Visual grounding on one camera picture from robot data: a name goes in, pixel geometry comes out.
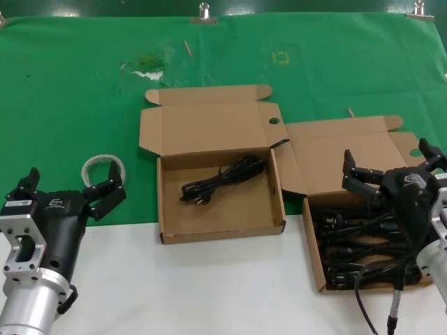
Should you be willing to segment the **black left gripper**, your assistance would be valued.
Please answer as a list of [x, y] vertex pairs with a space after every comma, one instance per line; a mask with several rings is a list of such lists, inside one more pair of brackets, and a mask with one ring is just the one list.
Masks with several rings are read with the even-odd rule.
[[43, 211], [41, 234], [46, 248], [41, 267], [73, 277], [89, 217], [100, 221], [126, 199], [118, 164], [110, 163], [108, 179], [80, 191], [36, 191], [40, 173], [36, 167], [6, 195], [7, 201], [35, 200]]

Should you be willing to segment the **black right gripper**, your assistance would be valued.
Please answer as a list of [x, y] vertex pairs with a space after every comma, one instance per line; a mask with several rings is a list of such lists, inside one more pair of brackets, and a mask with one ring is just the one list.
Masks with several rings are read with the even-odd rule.
[[[418, 149], [424, 162], [385, 173], [357, 167], [351, 151], [346, 149], [342, 169], [344, 190], [371, 203], [379, 203], [384, 195], [413, 255], [434, 241], [431, 218], [437, 189], [433, 171], [444, 169], [444, 153], [439, 147], [422, 137]], [[374, 187], [380, 185], [381, 191]]]

